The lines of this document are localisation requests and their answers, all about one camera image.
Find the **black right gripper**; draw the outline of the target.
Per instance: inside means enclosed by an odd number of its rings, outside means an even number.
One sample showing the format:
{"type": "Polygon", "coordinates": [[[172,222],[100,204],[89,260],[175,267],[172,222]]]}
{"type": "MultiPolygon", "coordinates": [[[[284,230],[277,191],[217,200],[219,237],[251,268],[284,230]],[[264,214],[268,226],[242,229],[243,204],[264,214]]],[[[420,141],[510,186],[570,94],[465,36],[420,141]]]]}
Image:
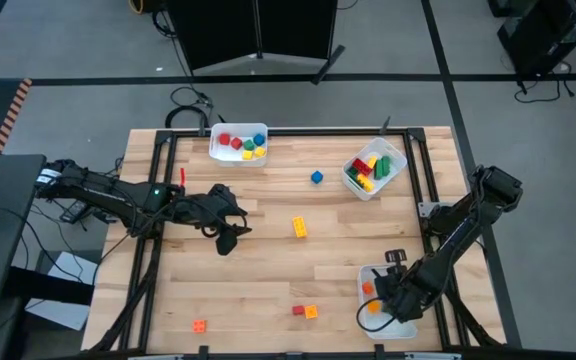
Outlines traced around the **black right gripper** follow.
{"type": "Polygon", "coordinates": [[[403,264],[407,259],[405,251],[393,249],[385,252],[385,259],[389,264],[386,276],[375,268],[371,270],[381,312],[396,320],[421,318],[429,297],[429,291],[419,279],[424,258],[406,267],[403,264]]]}

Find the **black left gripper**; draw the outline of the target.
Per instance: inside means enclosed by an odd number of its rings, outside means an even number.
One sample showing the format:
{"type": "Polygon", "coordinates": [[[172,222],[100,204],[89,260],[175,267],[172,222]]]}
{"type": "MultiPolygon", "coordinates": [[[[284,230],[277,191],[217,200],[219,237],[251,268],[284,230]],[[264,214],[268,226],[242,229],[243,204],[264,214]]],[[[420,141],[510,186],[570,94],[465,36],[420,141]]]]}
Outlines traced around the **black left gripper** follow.
{"type": "Polygon", "coordinates": [[[215,238],[217,253],[226,256],[234,250],[238,237],[252,231],[247,227],[247,212],[237,205],[236,196],[223,184],[207,194],[187,197],[188,222],[207,238],[215,238]]]}

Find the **white plastic bin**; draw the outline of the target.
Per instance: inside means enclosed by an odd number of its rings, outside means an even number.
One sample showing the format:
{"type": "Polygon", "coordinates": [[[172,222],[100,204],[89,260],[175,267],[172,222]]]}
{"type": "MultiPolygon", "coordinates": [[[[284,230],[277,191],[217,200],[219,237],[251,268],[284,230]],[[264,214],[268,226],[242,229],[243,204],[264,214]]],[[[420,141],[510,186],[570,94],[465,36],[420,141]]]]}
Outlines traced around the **white plastic bin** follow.
{"type": "MultiPolygon", "coordinates": [[[[381,275],[387,275],[388,265],[365,265],[359,269],[357,276],[359,305],[363,305],[368,300],[377,297],[376,285],[374,284],[374,275],[371,272],[373,268],[377,269],[381,275]],[[363,293],[362,284],[364,282],[370,282],[374,286],[373,294],[366,295],[363,293]]],[[[371,314],[367,311],[366,306],[359,312],[358,319],[359,323],[368,330],[379,328],[392,318],[387,314],[382,313],[381,311],[377,314],[371,314]]],[[[417,335],[417,328],[414,321],[400,323],[395,320],[380,331],[369,332],[368,330],[365,331],[366,335],[374,340],[412,339],[417,335]]]]}

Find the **white bin with paper label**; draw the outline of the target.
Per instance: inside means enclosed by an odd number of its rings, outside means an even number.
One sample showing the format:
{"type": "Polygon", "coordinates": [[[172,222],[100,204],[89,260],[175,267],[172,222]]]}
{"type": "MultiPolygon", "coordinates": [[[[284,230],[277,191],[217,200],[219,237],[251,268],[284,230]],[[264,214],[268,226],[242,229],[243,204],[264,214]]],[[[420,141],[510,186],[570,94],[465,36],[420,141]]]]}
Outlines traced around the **white bin with paper label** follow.
{"type": "Polygon", "coordinates": [[[211,158],[216,160],[221,166],[225,167],[262,167],[266,163],[266,158],[268,155],[268,127],[263,123],[218,123],[211,128],[210,137],[210,148],[209,155],[211,158]],[[227,133],[230,135],[231,140],[235,137],[240,138],[244,143],[246,140],[250,139],[253,141],[253,137],[256,134],[262,134],[265,136],[266,141],[262,146],[266,149],[266,155],[264,157],[257,158],[253,152],[253,158],[251,160],[244,160],[242,158],[243,151],[245,150],[242,146],[239,150],[235,150],[231,145],[221,145],[218,141],[218,137],[222,133],[227,133]]]}

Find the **grey partition base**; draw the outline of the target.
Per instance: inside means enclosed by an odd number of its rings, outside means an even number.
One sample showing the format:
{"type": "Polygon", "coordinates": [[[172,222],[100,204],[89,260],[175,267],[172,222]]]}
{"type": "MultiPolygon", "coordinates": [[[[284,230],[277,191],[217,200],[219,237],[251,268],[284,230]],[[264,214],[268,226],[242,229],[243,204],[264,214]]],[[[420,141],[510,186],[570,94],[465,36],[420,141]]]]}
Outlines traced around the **grey partition base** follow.
{"type": "Polygon", "coordinates": [[[264,53],[245,55],[193,70],[194,76],[316,74],[325,59],[264,53]]]}

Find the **black power brick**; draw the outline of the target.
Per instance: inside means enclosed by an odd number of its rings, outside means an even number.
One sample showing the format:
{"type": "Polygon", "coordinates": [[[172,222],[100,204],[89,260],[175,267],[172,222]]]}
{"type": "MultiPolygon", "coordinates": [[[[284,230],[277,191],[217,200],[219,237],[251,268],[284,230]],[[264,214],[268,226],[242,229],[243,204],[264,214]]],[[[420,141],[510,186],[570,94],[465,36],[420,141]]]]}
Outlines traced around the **black power brick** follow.
{"type": "Polygon", "coordinates": [[[77,200],[63,211],[60,215],[60,220],[62,222],[74,224],[84,217],[89,208],[90,206],[88,204],[77,200]]]}

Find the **black partition foot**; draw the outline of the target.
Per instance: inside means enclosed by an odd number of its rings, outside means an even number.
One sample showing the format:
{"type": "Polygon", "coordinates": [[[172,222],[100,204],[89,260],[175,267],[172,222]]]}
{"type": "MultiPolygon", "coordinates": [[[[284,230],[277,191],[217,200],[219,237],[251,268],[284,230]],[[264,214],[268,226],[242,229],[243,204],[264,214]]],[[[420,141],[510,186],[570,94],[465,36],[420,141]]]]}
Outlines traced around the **black partition foot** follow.
{"type": "Polygon", "coordinates": [[[342,56],[342,54],[345,52],[345,50],[346,50],[346,47],[343,45],[338,45],[334,49],[334,51],[332,52],[330,57],[327,59],[325,64],[320,68],[320,70],[317,72],[317,74],[312,78],[311,83],[313,85],[319,85],[323,81],[323,79],[329,73],[330,69],[337,62],[337,60],[342,56]]]}

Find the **black partition panel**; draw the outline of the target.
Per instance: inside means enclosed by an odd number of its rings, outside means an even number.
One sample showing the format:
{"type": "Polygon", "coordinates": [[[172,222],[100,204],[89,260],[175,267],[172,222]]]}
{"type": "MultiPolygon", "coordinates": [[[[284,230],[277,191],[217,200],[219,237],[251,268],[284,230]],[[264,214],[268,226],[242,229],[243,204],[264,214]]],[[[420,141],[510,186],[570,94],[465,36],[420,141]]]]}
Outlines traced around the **black partition panel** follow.
{"type": "Polygon", "coordinates": [[[194,71],[257,52],[254,0],[166,0],[194,71]]]}
{"type": "Polygon", "coordinates": [[[338,0],[258,0],[262,52],[327,59],[338,0]]]}

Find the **black equipment rack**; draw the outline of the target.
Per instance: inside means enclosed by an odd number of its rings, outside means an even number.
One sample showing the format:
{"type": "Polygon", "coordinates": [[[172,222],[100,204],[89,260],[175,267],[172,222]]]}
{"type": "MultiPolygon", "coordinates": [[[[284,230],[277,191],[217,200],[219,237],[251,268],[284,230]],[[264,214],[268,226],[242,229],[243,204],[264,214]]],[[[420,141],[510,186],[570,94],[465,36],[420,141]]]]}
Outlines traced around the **black equipment rack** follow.
{"type": "Polygon", "coordinates": [[[543,76],[576,47],[576,0],[487,0],[516,74],[543,76]]]}

